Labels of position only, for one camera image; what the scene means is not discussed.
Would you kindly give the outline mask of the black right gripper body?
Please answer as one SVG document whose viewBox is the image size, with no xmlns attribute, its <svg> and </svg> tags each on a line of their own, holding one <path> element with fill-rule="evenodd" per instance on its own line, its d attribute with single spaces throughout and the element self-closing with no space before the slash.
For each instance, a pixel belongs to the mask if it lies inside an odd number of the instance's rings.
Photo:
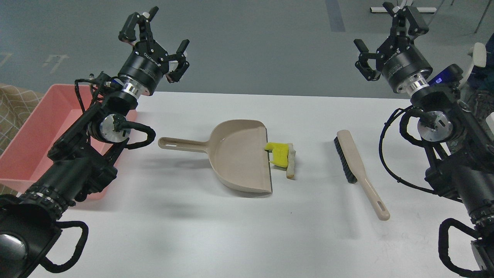
<svg viewBox="0 0 494 278">
<path fill-rule="evenodd" d="M 388 37 L 377 49 L 376 70 L 384 76 L 394 93 L 408 77 L 422 74 L 428 78 L 433 69 L 407 36 Z"/>
</svg>

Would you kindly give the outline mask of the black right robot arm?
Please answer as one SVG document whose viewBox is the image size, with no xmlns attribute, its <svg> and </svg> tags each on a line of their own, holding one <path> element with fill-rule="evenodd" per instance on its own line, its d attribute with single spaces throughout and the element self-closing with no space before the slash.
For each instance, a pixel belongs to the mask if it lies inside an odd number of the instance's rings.
<svg viewBox="0 0 494 278">
<path fill-rule="evenodd" d="M 431 189 L 420 188 L 440 197 L 464 204 L 473 228 L 455 219 L 439 227 L 438 255 L 450 271 L 467 278 L 493 277 L 493 139 L 470 107 L 460 99 L 462 69 L 452 64 L 431 78 L 433 69 L 414 45 L 429 28 L 418 9 L 383 4 L 392 17 L 390 34 L 375 53 L 361 39 L 356 68 L 367 81 L 384 77 L 394 93 L 406 93 L 411 106 L 397 109 L 381 133 L 401 116 L 400 134 L 411 144 L 425 150 L 429 168 L 425 181 Z M 451 261 L 449 229 L 471 236 L 478 270 L 467 270 Z"/>
</svg>

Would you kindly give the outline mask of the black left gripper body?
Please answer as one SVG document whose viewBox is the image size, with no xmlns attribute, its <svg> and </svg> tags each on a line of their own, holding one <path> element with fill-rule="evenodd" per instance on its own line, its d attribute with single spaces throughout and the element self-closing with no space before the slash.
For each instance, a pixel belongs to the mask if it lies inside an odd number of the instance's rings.
<svg viewBox="0 0 494 278">
<path fill-rule="evenodd" d="M 169 62 L 173 60 L 174 55 L 169 54 L 156 41 L 137 42 L 118 71 L 118 77 L 137 81 L 146 88 L 145 95 L 152 96 L 161 79 L 169 72 Z"/>
</svg>

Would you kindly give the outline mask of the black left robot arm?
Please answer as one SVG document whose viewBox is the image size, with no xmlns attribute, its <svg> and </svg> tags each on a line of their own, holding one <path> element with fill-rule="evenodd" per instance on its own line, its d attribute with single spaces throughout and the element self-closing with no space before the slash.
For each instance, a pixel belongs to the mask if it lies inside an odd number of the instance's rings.
<svg viewBox="0 0 494 278">
<path fill-rule="evenodd" d="M 101 72 L 76 79 L 82 115 L 58 138 L 47 156 L 52 166 L 23 194 L 1 195 L 1 277 L 26 278 L 36 267 L 61 273 L 79 261 L 89 228 L 81 220 L 61 221 L 63 213 L 88 195 L 102 192 L 116 177 L 125 149 L 150 145 L 155 131 L 127 120 L 139 97 L 151 96 L 159 82 L 180 81 L 189 68 L 184 39 L 168 53 L 154 38 L 151 21 L 158 7 L 127 18 L 118 35 L 132 45 L 115 77 Z"/>
</svg>

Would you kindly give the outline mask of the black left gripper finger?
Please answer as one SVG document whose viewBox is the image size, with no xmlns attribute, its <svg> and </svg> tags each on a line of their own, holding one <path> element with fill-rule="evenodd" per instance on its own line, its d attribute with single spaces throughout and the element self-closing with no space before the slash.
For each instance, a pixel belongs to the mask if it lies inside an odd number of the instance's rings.
<svg viewBox="0 0 494 278">
<path fill-rule="evenodd" d="M 169 56 L 169 61 L 176 61 L 177 66 L 174 70 L 165 74 L 168 83 L 178 83 L 189 68 L 190 63 L 185 56 L 185 51 L 189 43 L 189 39 L 184 39 L 180 46 L 178 46 L 176 53 Z"/>
<path fill-rule="evenodd" d="M 139 51 L 143 46 L 145 51 L 157 51 L 157 42 L 153 38 L 150 22 L 157 14 L 159 7 L 155 6 L 150 11 L 139 14 L 130 14 L 118 34 L 118 39 L 132 46 L 134 51 Z"/>
</svg>

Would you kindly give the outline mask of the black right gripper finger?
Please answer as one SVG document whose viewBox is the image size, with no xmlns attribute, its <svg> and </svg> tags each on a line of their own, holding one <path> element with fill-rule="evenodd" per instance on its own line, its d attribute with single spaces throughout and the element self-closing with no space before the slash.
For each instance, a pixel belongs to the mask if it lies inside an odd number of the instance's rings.
<svg viewBox="0 0 494 278">
<path fill-rule="evenodd" d="M 405 7 L 403 10 L 394 13 L 392 5 L 393 3 L 391 2 L 383 3 L 383 7 L 392 17 L 390 35 L 385 42 L 413 44 L 417 37 L 429 32 L 429 26 L 415 7 Z"/>
<path fill-rule="evenodd" d="M 359 51 L 355 67 L 367 81 L 377 81 L 381 77 L 381 72 L 377 69 L 373 69 L 369 65 L 369 60 L 382 60 L 382 53 L 380 51 L 377 51 L 376 53 L 369 52 L 369 49 L 362 39 L 354 39 L 354 44 Z"/>
</svg>

